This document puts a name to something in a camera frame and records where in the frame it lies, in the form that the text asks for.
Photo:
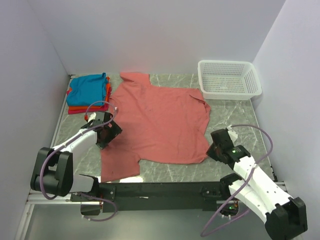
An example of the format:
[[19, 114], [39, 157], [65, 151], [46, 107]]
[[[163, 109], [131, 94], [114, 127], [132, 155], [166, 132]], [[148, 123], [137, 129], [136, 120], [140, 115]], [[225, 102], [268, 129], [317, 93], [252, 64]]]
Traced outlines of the salmon pink t shirt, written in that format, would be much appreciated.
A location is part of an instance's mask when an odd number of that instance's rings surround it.
[[211, 107], [196, 88], [151, 84], [147, 73], [122, 72], [110, 97], [122, 132], [101, 150], [101, 180], [140, 174], [140, 160], [198, 164], [206, 158]]

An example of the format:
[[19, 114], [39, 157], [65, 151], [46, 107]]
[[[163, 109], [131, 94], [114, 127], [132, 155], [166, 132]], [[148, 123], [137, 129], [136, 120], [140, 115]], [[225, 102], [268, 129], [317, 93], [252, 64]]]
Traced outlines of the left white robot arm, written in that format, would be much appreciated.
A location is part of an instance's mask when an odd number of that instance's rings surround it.
[[112, 113], [92, 113], [74, 136], [55, 147], [42, 147], [38, 151], [30, 188], [45, 193], [50, 200], [78, 192], [88, 201], [96, 200], [100, 195], [98, 178], [75, 175], [74, 160], [94, 145], [104, 149], [120, 133], [122, 129]]

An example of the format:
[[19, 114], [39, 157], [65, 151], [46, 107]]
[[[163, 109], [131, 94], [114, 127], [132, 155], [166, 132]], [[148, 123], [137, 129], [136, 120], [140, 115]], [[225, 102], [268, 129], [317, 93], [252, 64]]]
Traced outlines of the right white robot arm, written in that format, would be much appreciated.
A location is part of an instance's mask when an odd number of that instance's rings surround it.
[[291, 240], [308, 229], [304, 201], [282, 190], [242, 145], [234, 145], [237, 134], [229, 126], [211, 132], [208, 157], [228, 165], [234, 172], [221, 178], [219, 193], [227, 201], [243, 202], [264, 223], [273, 240]]

